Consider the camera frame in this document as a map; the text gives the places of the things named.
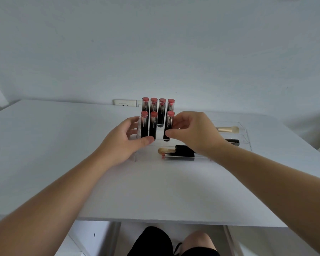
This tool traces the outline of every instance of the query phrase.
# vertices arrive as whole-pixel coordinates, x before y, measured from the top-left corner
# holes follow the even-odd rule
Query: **person's right hand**
[[[168,129],[166,135],[184,142],[196,153],[207,157],[228,143],[204,112],[179,113],[174,117],[172,129]]]

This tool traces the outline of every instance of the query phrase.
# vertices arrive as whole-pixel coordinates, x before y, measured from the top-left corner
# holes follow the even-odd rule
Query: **person's left arm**
[[[123,121],[89,157],[2,219],[0,256],[54,255],[100,177],[154,141],[129,140],[137,121]]]

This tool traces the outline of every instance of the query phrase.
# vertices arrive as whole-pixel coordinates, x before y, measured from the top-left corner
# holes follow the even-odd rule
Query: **wall socket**
[[[137,101],[137,100],[118,100],[118,99],[114,99],[113,102],[114,102],[114,105],[126,106],[126,107],[141,107],[141,105],[142,105],[142,101]]]

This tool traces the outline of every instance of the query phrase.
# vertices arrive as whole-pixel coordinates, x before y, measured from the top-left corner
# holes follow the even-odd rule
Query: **forearm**
[[[91,155],[0,221],[0,255],[54,255],[106,170]]]
[[[320,253],[320,178],[230,144],[212,159]]]

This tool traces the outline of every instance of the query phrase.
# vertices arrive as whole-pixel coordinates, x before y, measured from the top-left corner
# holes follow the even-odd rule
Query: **hand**
[[[139,117],[128,118],[115,127],[93,153],[94,156],[104,158],[107,169],[123,163],[130,155],[154,141],[152,136],[136,140],[129,140],[130,135],[137,133]]]
[[[166,135],[184,142],[193,151],[210,158],[214,150],[228,143],[204,112],[179,113],[174,117],[172,129],[168,129]]]

